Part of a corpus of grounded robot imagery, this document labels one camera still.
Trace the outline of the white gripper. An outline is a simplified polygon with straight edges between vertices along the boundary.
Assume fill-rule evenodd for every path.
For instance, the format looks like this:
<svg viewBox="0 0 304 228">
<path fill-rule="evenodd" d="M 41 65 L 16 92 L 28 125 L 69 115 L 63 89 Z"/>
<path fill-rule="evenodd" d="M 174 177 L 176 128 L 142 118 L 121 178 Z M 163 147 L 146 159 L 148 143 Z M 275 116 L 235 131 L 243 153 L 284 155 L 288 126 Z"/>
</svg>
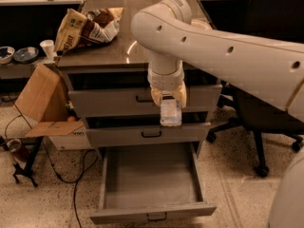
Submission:
<svg viewBox="0 0 304 228">
<path fill-rule="evenodd" d="M 148 69 L 147 79 L 151 85 L 151 97 L 155 105 L 161 105 L 163 91 L 173 91 L 173 96 L 180 103 L 180 107 L 186 107 L 187 92 L 181 67 L 171 74 L 160 74 Z"/>
</svg>

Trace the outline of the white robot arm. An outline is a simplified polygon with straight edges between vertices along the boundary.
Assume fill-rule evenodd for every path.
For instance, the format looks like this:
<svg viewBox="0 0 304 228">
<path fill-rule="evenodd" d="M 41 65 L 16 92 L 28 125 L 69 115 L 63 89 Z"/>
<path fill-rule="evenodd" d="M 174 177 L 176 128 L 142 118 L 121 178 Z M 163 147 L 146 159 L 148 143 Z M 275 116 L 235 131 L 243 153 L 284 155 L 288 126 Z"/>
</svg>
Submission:
<svg viewBox="0 0 304 228">
<path fill-rule="evenodd" d="M 304 48 L 299 43 L 196 27 L 186 0 L 162 0 L 137 12 L 135 40 L 149 55 L 148 81 L 179 101 L 180 61 L 304 121 Z"/>
</svg>

